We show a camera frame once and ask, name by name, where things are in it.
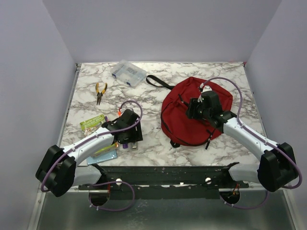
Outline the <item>silver black stapler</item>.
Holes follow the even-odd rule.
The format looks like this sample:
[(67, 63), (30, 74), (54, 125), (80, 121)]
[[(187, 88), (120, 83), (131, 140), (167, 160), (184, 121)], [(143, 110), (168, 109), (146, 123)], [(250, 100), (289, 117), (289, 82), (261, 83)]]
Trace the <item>silver black stapler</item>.
[(131, 143), (131, 149), (132, 150), (138, 150), (138, 142)]

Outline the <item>red backpack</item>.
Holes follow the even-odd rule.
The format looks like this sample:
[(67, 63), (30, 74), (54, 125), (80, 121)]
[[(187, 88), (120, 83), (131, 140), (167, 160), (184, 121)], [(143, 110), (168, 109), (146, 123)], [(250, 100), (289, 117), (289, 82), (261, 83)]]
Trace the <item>red backpack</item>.
[[(154, 75), (148, 75), (146, 81), (156, 81), (157, 87), (167, 88), (169, 94), (163, 100), (161, 108), (161, 128), (170, 138), (174, 148), (184, 146), (208, 145), (210, 141), (222, 134), (225, 120), (218, 116), (213, 121), (189, 119), (186, 115), (191, 98), (200, 96), (199, 87), (205, 81), (203, 79), (189, 77), (175, 86), (170, 86)], [(229, 91), (214, 82), (207, 83), (212, 91), (219, 95), (224, 115), (232, 118), (235, 116), (230, 109), (233, 97)]]

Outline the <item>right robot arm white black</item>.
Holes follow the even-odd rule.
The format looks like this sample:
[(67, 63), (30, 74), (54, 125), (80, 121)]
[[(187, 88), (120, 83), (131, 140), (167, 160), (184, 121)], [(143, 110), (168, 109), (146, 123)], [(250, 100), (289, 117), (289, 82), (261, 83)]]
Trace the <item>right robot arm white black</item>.
[(270, 141), (245, 126), (233, 112), (222, 109), (216, 92), (206, 91), (199, 98), (191, 98), (186, 115), (189, 119), (208, 121), (213, 128), (238, 141), (259, 160), (258, 164), (237, 163), (231, 166), (221, 175), (223, 186), (230, 188), (238, 181), (246, 181), (259, 183), (266, 190), (275, 192), (282, 187), (290, 189), (291, 181), (301, 179), (292, 147), (287, 143)]

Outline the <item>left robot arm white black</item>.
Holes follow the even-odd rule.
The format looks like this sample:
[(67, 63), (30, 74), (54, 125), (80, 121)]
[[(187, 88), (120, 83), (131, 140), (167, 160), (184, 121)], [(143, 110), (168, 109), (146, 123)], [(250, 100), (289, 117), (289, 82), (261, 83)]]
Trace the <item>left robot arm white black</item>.
[(71, 187), (91, 184), (95, 189), (106, 185), (106, 177), (94, 165), (79, 165), (102, 148), (115, 142), (128, 144), (142, 140), (142, 115), (127, 109), (113, 121), (104, 122), (89, 136), (71, 145), (48, 148), (37, 171), (36, 178), (41, 182), (42, 192), (51, 192), (59, 197)]

